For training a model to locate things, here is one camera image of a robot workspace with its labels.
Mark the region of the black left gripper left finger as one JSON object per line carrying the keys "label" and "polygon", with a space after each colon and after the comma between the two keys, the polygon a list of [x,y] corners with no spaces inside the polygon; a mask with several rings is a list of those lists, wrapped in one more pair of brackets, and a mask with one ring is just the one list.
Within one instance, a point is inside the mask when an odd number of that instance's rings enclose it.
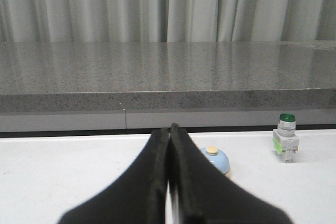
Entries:
{"label": "black left gripper left finger", "polygon": [[59,223],[165,223],[169,142],[167,129],[154,130],[116,181],[65,213]]}

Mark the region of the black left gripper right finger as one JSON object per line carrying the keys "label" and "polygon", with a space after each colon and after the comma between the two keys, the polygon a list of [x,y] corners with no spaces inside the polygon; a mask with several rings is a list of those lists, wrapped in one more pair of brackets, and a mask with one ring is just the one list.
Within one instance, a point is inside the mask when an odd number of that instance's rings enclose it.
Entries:
{"label": "black left gripper right finger", "polygon": [[185,129],[170,129],[174,223],[291,223],[281,209],[245,191],[201,153]]}

